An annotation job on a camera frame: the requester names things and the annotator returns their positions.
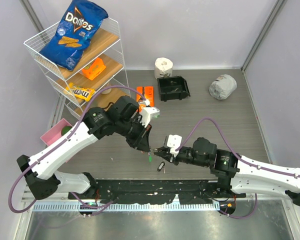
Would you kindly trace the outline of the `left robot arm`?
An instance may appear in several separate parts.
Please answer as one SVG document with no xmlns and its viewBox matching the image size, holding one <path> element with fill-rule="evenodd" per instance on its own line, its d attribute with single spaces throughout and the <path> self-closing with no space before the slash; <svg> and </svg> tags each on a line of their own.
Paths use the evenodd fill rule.
<svg viewBox="0 0 300 240">
<path fill-rule="evenodd" d="M 97 193 L 97 183 L 91 174 L 71 174 L 58 169 L 82 149 L 103 137 L 119 134 L 128 145 L 142 152 L 151 150 L 149 134 L 151 119 L 159 116 L 156 107 L 142 109 L 129 96 L 121 96 L 108 109 L 92 107 L 65 135 L 41 152 L 28 157 L 22 155 L 17 163 L 25 174 L 26 183 L 36 200 L 43 200 L 54 193 L 74 192 L 86 199 Z"/>
</svg>

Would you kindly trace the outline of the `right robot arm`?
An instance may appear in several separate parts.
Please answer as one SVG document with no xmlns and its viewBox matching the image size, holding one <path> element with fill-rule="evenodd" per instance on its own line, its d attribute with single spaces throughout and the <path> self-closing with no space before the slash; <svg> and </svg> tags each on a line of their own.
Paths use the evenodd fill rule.
<svg viewBox="0 0 300 240">
<path fill-rule="evenodd" d="M 181 145 L 182 137 L 169 135 L 154 154 L 178 165 L 209 168 L 217 177 L 216 191 L 222 197 L 230 194 L 261 194 L 289 198 L 300 207 L 300 167 L 284 167 L 253 160 L 244 155 L 218 149 L 204 137 L 191 147 Z"/>
</svg>

